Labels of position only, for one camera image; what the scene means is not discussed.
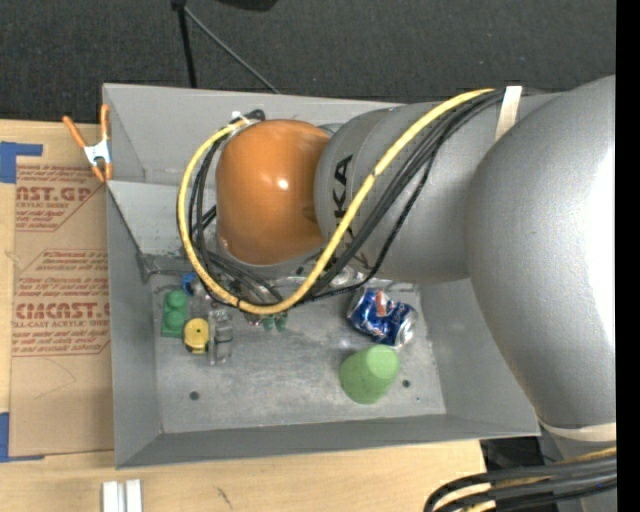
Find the white strap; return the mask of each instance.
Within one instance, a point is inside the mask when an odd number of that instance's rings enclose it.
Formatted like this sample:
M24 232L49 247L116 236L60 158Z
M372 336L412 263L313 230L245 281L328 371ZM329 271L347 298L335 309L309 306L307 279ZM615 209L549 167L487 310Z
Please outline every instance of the white strap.
M588 443L606 443L616 440L616 422L605 423L603 425L590 425L582 428L558 428L547 425L543 421L540 424L548 432L566 439L574 441L585 441Z
M520 96L522 96L521 85L510 85L504 93L502 108L498 117L496 127L496 142L516 124L518 117L518 107L520 106Z

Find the black floor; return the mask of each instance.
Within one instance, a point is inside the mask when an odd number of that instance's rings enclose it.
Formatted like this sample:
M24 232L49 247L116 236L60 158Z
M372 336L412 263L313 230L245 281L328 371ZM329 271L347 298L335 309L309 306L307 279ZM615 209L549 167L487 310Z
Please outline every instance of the black floor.
M104 82L188 86L170 0L2 4L2 118L70 113L93 122ZM616 71L614 0L278 0L267 12L191 0L188 7L290 94L415 102L513 82L570 89ZM266 90L190 28L202 88Z

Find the gray bin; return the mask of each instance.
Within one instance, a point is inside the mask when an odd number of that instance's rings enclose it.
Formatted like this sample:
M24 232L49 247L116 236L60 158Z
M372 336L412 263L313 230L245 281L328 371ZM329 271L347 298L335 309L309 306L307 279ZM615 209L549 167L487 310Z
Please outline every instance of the gray bin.
M344 318L348 297L295 309L284 333L234 314L234 354L219 367L160 336L163 295L190 270L177 189L209 135L256 108L323 125L393 105L111 84L104 101L115 169L107 215L119 467L539 433L468 279L392 285L420 320L398 380L372 406L351 402L337 378L341 360L368 343Z

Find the cardboard sheet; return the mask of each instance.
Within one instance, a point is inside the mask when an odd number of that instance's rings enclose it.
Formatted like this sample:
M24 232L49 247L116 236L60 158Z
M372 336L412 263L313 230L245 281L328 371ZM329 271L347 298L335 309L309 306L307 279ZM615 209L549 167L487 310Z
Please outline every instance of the cardboard sheet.
M17 158L9 455L110 449L105 187L62 123L1 121L0 140L43 145Z

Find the wooden table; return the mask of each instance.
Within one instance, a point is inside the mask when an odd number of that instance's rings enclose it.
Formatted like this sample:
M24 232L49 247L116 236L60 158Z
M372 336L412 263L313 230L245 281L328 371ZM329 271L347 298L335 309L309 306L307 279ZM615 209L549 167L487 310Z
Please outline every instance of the wooden table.
M16 140L31 123L11 123ZM12 289L15 187L0 184L0 291ZM0 304L0 412L7 410L10 315ZM116 471L113 452L0 464L1 511L98 511L104 481L141 479L145 512L420 511L448 480L484 471L477 441Z

